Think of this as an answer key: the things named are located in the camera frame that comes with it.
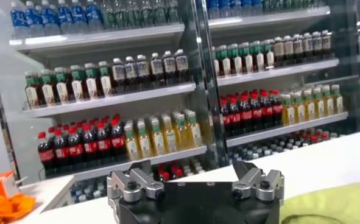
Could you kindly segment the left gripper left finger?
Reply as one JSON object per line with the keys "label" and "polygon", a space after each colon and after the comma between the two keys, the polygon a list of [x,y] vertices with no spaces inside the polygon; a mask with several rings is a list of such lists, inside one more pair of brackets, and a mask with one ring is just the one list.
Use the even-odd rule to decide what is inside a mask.
{"label": "left gripper left finger", "polygon": [[164,197],[164,183],[155,181],[150,175],[151,160],[133,163],[126,171],[111,171],[107,176],[107,197],[109,200],[123,198],[127,203],[141,200],[142,193],[148,199],[161,200]]}

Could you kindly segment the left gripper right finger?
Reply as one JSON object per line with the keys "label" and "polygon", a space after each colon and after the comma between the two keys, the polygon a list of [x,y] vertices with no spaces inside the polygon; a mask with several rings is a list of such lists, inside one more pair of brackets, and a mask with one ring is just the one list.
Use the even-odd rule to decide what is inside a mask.
{"label": "left gripper right finger", "polygon": [[284,175],[279,170],[265,174],[253,163],[234,161],[238,181],[232,182],[231,194],[237,200],[255,196],[259,201],[284,201]]}

